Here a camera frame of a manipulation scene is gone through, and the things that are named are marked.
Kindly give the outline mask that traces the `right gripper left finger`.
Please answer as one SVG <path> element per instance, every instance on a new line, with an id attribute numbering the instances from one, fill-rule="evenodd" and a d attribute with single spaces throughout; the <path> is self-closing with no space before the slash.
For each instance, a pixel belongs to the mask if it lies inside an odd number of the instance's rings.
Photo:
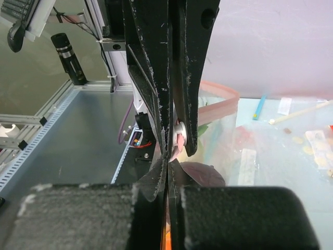
<path id="1" fill-rule="evenodd" d="M 1 249 L 162 249 L 166 165 L 132 184 L 33 187 Z"/>

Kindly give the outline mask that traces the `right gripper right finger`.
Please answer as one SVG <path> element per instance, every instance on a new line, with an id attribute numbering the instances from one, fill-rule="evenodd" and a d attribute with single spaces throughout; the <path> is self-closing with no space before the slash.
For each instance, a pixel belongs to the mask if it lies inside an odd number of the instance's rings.
<path id="1" fill-rule="evenodd" d="M 277 186 L 169 186 L 171 249 L 319 249 L 296 194 Z"/>

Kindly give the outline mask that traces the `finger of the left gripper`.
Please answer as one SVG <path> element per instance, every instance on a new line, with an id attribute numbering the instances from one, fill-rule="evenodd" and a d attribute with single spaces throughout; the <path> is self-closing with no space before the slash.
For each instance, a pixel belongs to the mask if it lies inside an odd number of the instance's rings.
<path id="1" fill-rule="evenodd" d="M 164 159 L 172 151 L 168 1 L 122 1 L 128 72 L 148 108 Z"/>
<path id="2" fill-rule="evenodd" d="M 171 1 L 173 100 L 186 128 L 186 153 L 198 144 L 198 94 L 219 1 Z"/>

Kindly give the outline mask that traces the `dark red toy peach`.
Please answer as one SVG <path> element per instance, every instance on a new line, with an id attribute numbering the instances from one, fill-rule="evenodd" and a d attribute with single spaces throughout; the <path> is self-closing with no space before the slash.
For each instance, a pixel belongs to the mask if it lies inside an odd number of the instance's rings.
<path id="1" fill-rule="evenodd" d="M 225 180 L 212 165 L 182 162 L 181 167 L 193 180 L 204 187 L 225 187 Z"/>

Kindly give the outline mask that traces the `bag with blue zipper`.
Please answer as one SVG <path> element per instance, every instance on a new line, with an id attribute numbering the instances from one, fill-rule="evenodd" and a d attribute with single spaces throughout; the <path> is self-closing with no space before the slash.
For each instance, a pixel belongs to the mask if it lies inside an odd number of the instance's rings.
<path id="1" fill-rule="evenodd" d="M 238 104 L 234 138 L 235 161 L 228 184 L 255 186 L 261 183 L 259 115 L 266 96 L 241 98 Z"/>

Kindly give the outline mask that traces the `bag with white pieces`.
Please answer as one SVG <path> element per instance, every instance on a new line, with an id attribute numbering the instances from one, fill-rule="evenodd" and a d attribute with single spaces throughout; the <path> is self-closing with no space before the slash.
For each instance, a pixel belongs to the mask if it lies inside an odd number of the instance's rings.
<path id="1" fill-rule="evenodd" d="M 332 177 L 332 100 L 309 104 L 308 107 L 270 119 L 270 125 L 291 125 L 288 130 L 302 133 L 308 141 L 304 151 L 313 156 L 318 170 L 326 170 Z"/>

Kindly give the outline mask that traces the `black cylinder device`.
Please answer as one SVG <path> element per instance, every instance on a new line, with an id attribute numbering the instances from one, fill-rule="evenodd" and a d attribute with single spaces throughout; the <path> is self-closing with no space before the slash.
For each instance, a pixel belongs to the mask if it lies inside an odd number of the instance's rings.
<path id="1" fill-rule="evenodd" d="M 61 64 L 74 85 L 85 85 L 86 76 L 65 33 L 51 36 L 51 41 L 59 55 Z"/>

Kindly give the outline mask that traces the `black computer mouse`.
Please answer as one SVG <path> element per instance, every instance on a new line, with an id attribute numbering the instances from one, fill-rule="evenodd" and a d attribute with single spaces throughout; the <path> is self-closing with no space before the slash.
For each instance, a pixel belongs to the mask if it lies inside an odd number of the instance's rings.
<path id="1" fill-rule="evenodd" d="M 25 36 L 25 24 L 18 20 L 16 21 L 7 33 L 7 43 L 9 48 L 17 53 L 22 49 Z"/>

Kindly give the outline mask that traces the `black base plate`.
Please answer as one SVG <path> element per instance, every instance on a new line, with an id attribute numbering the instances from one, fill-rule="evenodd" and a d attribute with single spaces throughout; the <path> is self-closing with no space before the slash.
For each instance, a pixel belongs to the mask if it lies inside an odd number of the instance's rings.
<path id="1" fill-rule="evenodd" d="M 151 130 L 135 130 L 130 143 L 130 153 L 133 155 L 130 164 L 134 173 L 140 179 L 150 169 L 156 147 L 156 139 Z"/>

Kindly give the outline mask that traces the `aluminium frame rail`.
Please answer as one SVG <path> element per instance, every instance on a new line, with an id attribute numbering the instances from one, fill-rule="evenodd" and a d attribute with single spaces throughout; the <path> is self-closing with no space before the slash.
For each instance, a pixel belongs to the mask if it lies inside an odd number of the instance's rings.
<path id="1" fill-rule="evenodd" d="M 1 152 L 9 151 L 12 157 L 23 150 L 32 137 L 44 126 L 60 106 L 73 85 L 66 81 L 35 115 L 1 114 Z"/>

